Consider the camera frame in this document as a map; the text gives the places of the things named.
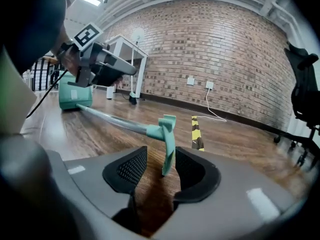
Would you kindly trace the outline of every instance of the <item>person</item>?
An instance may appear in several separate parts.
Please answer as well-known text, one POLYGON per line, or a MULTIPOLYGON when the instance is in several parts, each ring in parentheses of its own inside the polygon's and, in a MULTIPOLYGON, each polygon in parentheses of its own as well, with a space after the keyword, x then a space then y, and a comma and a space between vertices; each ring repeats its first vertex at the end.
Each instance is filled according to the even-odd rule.
MULTIPOLYGON (((64 20, 67 8, 74 1, 33 0, 23 7, 23 13, 19 16, 9 17, 11 26, 15 26, 14 33, 5 35, 3 43, 21 75, 47 52, 51 51, 57 56, 61 46, 71 41, 64 20)), ((77 75, 77 56, 72 48, 60 60, 71 74, 77 75)))
POLYGON ((60 70, 59 70, 59 64, 56 64, 53 66, 53 72, 50 75, 50 85, 53 85, 54 82, 58 79, 60 70))

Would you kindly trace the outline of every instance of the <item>black office chair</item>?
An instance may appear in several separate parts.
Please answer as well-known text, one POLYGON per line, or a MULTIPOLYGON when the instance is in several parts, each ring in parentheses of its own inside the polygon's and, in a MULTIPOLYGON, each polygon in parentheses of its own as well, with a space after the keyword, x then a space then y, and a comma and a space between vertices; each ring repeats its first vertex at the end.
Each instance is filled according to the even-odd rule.
POLYGON ((274 138, 275 143, 279 143, 281 137, 292 140, 291 148, 297 143, 301 143, 304 147, 304 153, 299 157, 296 165, 300 167, 305 163, 308 152, 313 154, 314 158, 310 166, 310 170, 316 165, 320 158, 320 148, 313 141, 316 130, 320 125, 320 91, 318 91, 317 80, 313 63, 319 58, 316 54, 308 54, 303 48, 297 48, 289 43, 289 49, 284 49, 286 56, 293 68, 296 84, 291 94, 291 101, 295 117, 306 122, 306 126, 311 129, 309 137, 292 135, 290 133, 282 133, 274 138))

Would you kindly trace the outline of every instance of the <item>black mesh pad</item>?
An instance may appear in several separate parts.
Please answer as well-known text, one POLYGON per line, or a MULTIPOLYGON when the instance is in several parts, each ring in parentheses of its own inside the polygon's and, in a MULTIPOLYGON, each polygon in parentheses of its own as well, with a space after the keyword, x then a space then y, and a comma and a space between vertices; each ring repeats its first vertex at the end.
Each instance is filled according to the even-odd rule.
POLYGON ((136 187, 147 167, 147 150, 120 164, 116 170, 119 177, 136 187))
POLYGON ((175 149, 175 168, 181 185, 181 191, 174 195, 175 209, 180 203, 197 203, 207 198, 221 181, 220 171, 213 163, 181 147, 175 149))
POLYGON ((102 172, 103 179, 118 193, 133 195, 147 168, 147 147, 108 164, 102 172))
POLYGON ((176 152, 175 169, 179 173, 181 190, 199 183, 205 176, 205 168, 181 151, 176 152))

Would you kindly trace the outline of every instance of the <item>gray surface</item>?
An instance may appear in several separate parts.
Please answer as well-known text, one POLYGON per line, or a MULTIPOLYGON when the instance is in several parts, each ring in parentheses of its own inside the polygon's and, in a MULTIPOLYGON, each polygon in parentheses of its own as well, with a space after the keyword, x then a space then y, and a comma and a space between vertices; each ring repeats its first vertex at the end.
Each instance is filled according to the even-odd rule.
POLYGON ((294 198, 248 163, 185 148, 215 164, 221 172, 216 191, 199 203, 180 204, 170 219, 153 235, 155 239, 234 239, 263 226, 246 191, 261 188, 281 212, 294 198))
POLYGON ((106 165, 113 161, 128 155, 138 148, 127 149, 122 152, 100 155, 91 158, 77 159, 65 161, 67 169, 73 169, 83 166, 85 170, 72 174, 75 184, 81 192, 95 206, 109 217, 113 217, 121 209, 128 207, 130 196, 125 193, 115 192, 109 184, 107 184, 102 176, 102 172, 106 165))
POLYGON ((120 226, 98 210, 78 189, 59 153, 54 151, 47 151, 47 153, 52 167, 52 176, 68 201, 81 240, 146 239, 120 226))

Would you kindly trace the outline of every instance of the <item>fan stand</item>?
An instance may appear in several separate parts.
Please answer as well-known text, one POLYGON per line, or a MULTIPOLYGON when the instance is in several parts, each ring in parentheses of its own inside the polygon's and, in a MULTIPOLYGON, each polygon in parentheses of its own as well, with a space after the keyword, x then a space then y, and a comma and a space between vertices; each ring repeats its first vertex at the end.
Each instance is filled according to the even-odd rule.
MULTIPOLYGON (((145 39, 145 31, 141 28, 138 27, 136 28, 132 35, 131 35, 131 39, 133 42, 135 42, 135 45, 138 46, 139 42, 142 42, 145 39)), ((131 56, 131 65, 134 65, 134 53, 135 53, 135 47, 132 47, 132 56, 131 56)), ((136 94, 134 93, 134 77, 131 76, 131 83, 130 83, 130 87, 131 87, 131 92, 129 95, 129 102, 132 105, 136 105, 137 104, 137 98, 136 98, 136 94)))

